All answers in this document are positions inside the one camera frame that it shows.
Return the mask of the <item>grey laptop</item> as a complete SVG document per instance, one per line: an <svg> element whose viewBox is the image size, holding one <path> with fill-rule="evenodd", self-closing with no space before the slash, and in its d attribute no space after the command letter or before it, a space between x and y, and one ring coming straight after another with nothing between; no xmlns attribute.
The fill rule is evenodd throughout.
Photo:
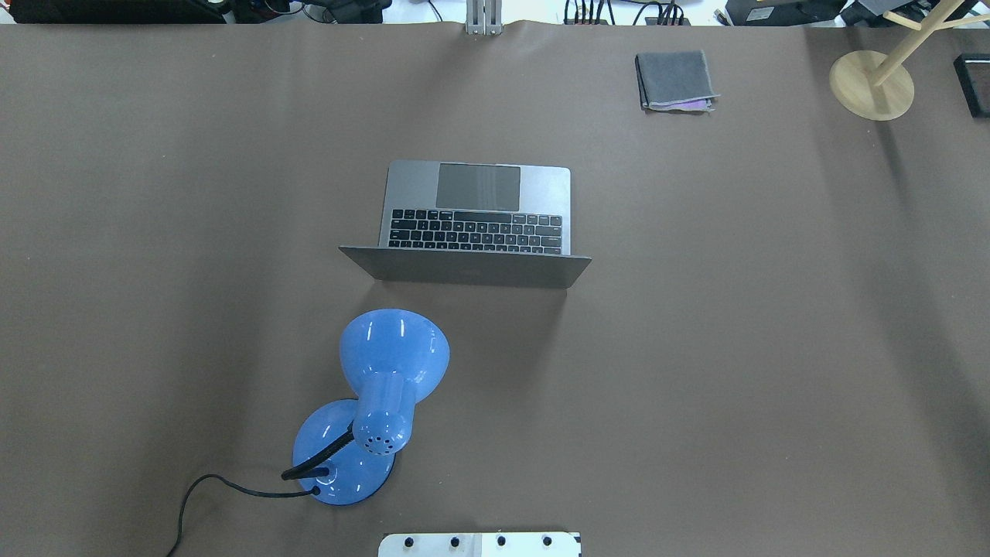
<svg viewBox="0 0 990 557"><path fill-rule="evenodd" d="M572 173L558 166L396 159L375 246L340 250L382 282L568 289Z"/></svg>

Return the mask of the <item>blue desk lamp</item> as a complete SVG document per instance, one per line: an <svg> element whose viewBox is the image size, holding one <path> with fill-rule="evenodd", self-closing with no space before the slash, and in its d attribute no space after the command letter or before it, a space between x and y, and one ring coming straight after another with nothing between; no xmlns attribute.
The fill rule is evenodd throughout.
<svg viewBox="0 0 990 557"><path fill-rule="evenodd" d="M445 376L450 346L424 315L379 308L346 325L339 353L354 396L326 403L302 423L282 479L323 504L351 505L388 480L411 440L416 406Z"/></svg>

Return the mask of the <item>folded grey cloth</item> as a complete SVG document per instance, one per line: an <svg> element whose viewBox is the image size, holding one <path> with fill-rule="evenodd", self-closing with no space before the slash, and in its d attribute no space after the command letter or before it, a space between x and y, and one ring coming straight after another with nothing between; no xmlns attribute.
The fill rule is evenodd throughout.
<svg viewBox="0 0 990 557"><path fill-rule="evenodd" d="M644 111L704 113L714 110L715 93L703 50L646 52L634 57L640 108Z"/></svg>

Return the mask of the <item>wooden mug tree stand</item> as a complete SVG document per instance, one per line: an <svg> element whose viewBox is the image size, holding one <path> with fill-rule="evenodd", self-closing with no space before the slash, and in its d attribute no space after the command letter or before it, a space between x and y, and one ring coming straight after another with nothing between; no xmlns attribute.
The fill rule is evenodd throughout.
<svg viewBox="0 0 990 557"><path fill-rule="evenodd" d="M920 45L941 29L987 22L988 14L952 19L961 1L940 1L922 21L914 22L892 11L882 17L909 29L891 53L856 50L839 57L828 73L828 86L845 109L867 120L886 122L909 110L915 97L913 79L904 63Z"/></svg>

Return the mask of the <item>black box table edge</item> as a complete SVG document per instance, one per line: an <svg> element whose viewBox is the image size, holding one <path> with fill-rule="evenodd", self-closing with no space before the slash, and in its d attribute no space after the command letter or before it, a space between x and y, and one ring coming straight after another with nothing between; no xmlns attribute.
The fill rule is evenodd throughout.
<svg viewBox="0 0 990 557"><path fill-rule="evenodd" d="M989 56L962 53L954 60L963 97L973 118L989 118Z"/></svg>

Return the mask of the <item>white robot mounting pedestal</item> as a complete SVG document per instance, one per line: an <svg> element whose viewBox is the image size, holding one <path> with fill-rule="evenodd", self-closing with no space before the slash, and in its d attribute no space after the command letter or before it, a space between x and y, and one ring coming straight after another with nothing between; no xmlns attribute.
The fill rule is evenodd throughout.
<svg viewBox="0 0 990 557"><path fill-rule="evenodd" d="M378 556L582 556L579 533L492 531L393 533Z"/></svg>

